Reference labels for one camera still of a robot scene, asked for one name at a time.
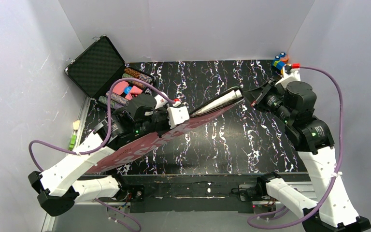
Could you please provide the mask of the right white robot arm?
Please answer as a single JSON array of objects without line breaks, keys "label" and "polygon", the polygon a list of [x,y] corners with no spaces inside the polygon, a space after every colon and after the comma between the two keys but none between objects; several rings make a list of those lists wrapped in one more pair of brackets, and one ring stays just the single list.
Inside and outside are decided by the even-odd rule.
[{"label": "right white robot arm", "polygon": [[243,93],[251,106],[280,119],[310,177],[316,200],[311,200],[271,172],[257,178],[247,194],[269,196],[293,212],[307,232],[364,232],[370,221],[359,215],[348,198],[338,171],[334,141],[328,125],[314,115],[313,88],[301,81],[273,81]]}]

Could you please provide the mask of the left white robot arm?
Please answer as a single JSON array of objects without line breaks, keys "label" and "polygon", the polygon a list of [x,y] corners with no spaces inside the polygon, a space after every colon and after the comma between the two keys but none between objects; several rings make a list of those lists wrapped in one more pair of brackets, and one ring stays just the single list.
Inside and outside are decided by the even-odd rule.
[{"label": "left white robot arm", "polygon": [[108,147],[113,140],[120,141],[125,135],[137,135],[132,130],[124,131],[119,122],[119,118],[108,110],[107,120],[100,123],[76,151],[67,151],[67,156],[50,169],[34,171],[28,176],[45,212],[55,217],[70,210],[77,202],[101,197],[114,198],[122,193],[117,177],[79,180],[86,171],[114,153]]}]

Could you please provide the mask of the pink racket bag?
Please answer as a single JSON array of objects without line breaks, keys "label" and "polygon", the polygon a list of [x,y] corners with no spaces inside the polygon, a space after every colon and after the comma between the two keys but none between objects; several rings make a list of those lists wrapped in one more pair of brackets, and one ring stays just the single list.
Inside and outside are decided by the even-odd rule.
[{"label": "pink racket bag", "polygon": [[[240,89],[239,87],[232,87],[228,89],[227,91],[223,92],[227,93],[230,90],[233,89]],[[94,173],[100,173],[100,172],[105,172],[120,166],[123,166],[127,163],[130,163],[143,155],[147,154],[151,150],[158,148],[160,146],[163,146],[167,142],[185,134],[188,133],[189,131],[204,125],[217,117],[219,117],[221,114],[225,113],[228,111],[231,107],[236,105],[236,102],[234,104],[231,104],[229,106],[226,106],[223,109],[219,109],[216,111],[213,111],[208,114],[196,116],[196,117],[191,117],[190,114],[190,119],[183,124],[180,124],[176,126],[174,129],[170,130],[169,132],[163,134],[162,136],[158,136],[156,132],[150,133],[148,135],[143,136],[142,138],[129,143],[128,145],[123,146],[122,148],[116,150],[114,153],[108,155],[107,157],[103,158],[102,160],[98,161],[97,166],[92,166],[88,171],[86,171],[87,174],[94,174]]]}]

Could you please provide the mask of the white shuttlecock tube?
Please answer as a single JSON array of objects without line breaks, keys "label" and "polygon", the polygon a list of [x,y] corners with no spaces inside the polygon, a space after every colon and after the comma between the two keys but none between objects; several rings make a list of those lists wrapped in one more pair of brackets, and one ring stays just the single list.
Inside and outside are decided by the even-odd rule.
[{"label": "white shuttlecock tube", "polygon": [[164,97],[162,97],[160,94],[157,94],[154,98],[156,100],[155,110],[167,108],[169,102]]}]

